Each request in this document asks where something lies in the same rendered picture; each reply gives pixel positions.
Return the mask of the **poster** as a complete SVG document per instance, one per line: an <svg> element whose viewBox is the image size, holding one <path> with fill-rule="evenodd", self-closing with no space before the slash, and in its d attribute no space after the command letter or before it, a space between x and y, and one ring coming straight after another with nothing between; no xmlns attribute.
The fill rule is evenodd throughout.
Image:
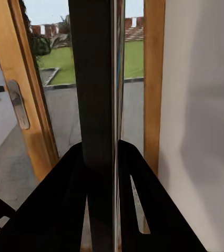
<svg viewBox="0 0 224 252"><path fill-rule="evenodd" d="M126 0L68 0L93 252L118 252Z"/></svg>

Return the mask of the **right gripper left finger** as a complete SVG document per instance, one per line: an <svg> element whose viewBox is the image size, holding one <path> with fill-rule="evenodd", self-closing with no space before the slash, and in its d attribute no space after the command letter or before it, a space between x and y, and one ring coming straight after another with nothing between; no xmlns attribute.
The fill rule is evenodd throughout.
<svg viewBox="0 0 224 252"><path fill-rule="evenodd" d="M87 188L72 146L0 230L0 252L80 252Z"/></svg>

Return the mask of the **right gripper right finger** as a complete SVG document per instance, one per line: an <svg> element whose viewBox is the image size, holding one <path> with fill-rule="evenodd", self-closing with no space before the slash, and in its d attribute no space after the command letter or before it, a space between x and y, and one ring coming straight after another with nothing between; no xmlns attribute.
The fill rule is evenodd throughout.
<svg viewBox="0 0 224 252"><path fill-rule="evenodd" d="M130 175L151 234L138 228ZM118 141L122 252L207 252L137 147Z"/></svg>

